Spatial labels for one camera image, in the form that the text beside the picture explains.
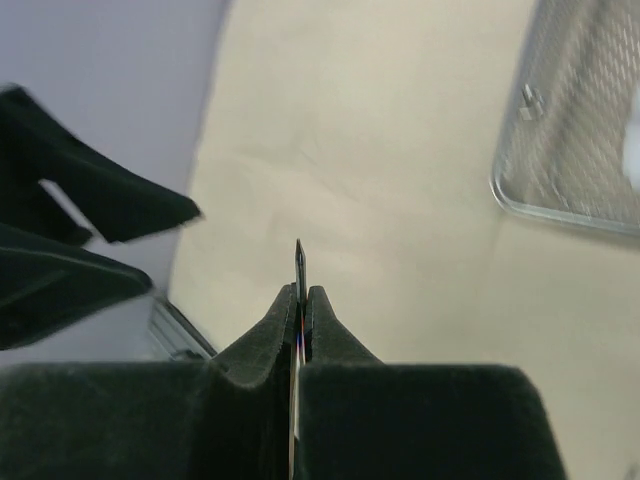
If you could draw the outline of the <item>wire mesh instrument tray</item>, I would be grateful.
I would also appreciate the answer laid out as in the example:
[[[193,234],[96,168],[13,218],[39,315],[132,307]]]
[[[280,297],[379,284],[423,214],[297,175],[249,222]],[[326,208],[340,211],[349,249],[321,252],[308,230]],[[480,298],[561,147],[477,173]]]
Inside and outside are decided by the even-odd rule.
[[[498,137],[495,199],[524,216],[638,234],[639,190],[623,169],[638,108],[638,2],[537,2]]]

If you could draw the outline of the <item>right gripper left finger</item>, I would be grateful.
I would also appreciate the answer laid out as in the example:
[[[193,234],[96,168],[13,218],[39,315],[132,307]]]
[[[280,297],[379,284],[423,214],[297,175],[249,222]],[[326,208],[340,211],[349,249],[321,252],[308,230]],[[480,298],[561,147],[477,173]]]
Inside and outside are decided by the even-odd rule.
[[[293,286],[212,359],[1,372],[5,479],[284,479]]]

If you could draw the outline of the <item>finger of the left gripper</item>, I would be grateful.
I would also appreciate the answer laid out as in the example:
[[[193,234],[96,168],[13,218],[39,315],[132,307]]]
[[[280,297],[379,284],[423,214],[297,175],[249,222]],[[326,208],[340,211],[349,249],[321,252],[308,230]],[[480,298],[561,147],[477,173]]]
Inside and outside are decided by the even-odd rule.
[[[3,350],[31,345],[152,288],[135,267],[1,226]]]
[[[196,219],[188,197],[119,166],[76,138],[28,92],[1,92],[1,221],[63,244],[92,234],[45,190],[61,188],[109,243],[128,242]]]

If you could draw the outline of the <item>curved steel clamp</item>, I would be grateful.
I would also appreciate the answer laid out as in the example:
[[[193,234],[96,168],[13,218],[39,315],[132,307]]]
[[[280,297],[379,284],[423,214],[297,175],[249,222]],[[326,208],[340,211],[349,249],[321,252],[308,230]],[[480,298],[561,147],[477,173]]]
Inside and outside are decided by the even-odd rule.
[[[295,289],[296,289],[296,312],[293,323],[293,341],[290,355],[290,401],[289,401],[289,467],[288,478],[295,478],[295,458],[296,439],[298,435],[299,418],[299,393],[298,378],[299,370],[306,363],[306,341],[305,341],[305,313],[308,298],[306,282],[306,256],[301,244],[301,240],[296,240],[295,245]]]

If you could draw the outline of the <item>beige surgical wrap cloth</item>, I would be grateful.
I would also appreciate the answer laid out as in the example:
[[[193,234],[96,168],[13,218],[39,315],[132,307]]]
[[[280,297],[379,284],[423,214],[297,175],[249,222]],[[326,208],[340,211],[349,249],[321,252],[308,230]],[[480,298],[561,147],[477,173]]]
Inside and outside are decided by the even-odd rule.
[[[489,187],[529,1],[237,1],[169,296],[218,348],[294,279],[376,356],[504,363],[573,479],[639,474],[639,246]]]

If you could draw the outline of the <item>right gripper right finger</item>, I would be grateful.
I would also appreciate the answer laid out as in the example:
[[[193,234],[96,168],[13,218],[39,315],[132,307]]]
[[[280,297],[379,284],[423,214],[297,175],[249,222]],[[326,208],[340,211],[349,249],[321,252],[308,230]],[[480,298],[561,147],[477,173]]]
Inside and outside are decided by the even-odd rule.
[[[301,479],[563,479],[541,396],[518,368],[386,364],[310,289],[299,377]]]

